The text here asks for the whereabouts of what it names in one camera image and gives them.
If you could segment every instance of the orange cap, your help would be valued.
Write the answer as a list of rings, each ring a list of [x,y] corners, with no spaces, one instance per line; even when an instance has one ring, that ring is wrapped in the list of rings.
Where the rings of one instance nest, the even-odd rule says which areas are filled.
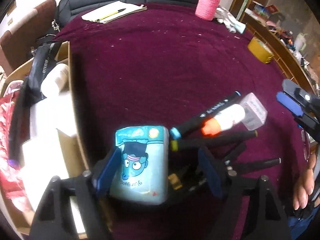
[[[221,131],[221,127],[216,119],[211,118],[204,123],[201,131],[204,135],[215,135]]]

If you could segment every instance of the yellow pen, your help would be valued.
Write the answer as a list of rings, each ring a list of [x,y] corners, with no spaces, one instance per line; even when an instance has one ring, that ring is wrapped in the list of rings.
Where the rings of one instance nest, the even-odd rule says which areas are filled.
[[[110,13],[110,14],[108,14],[107,16],[104,16],[103,18],[97,19],[97,20],[95,20],[95,21],[96,21],[96,22],[100,22],[100,21],[102,21],[103,19],[105,19],[105,18],[107,18],[107,17],[109,17],[109,16],[111,16],[111,15],[114,15],[114,14],[116,14],[116,13],[123,12],[124,10],[125,10],[125,8],[120,9],[120,10],[118,10],[118,11],[115,11],[115,12],[113,12],[113,13]]]

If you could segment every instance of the human hand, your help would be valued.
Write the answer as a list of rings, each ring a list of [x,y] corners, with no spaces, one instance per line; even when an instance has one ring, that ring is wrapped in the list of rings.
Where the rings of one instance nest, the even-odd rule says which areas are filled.
[[[308,196],[312,194],[315,187],[313,179],[313,168],[316,166],[316,154],[311,154],[308,160],[307,169],[299,177],[293,190],[293,208],[297,210],[299,207],[305,208],[308,203]],[[320,203],[318,198],[315,202],[315,206]]]

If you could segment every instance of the maroon tablecloth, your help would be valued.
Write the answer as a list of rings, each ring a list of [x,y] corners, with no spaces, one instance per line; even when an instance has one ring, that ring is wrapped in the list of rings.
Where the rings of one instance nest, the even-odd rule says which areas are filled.
[[[74,64],[84,74],[87,103],[109,143],[119,128],[162,124],[170,129],[235,90],[255,93],[268,110],[267,121],[238,160],[281,157],[281,165],[249,176],[268,175],[285,195],[305,163],[300,130],[276,102],[284,76],[274,61],[265,65],[250,53],[251,38],[199,19],[194,9],[156,4],[105,25],[76,17],[57,36],[71,42]],[[245,128],[241,124],[236,129]],[[171,158],[190,156],[177,153]],[[161,212],[120,215],[114,237],[201,239],[219,209],[220,202],[202,190]],[[245,213],[243,208],[235,239]]]

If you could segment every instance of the cartoon face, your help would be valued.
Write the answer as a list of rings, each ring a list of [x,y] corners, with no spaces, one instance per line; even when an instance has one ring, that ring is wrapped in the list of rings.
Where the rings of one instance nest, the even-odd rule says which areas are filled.
[[[138,176],[148,166],[148,156],[136,157],[135,154],[122,155],[123,170],[122,179],[127,180],[129,177]]]

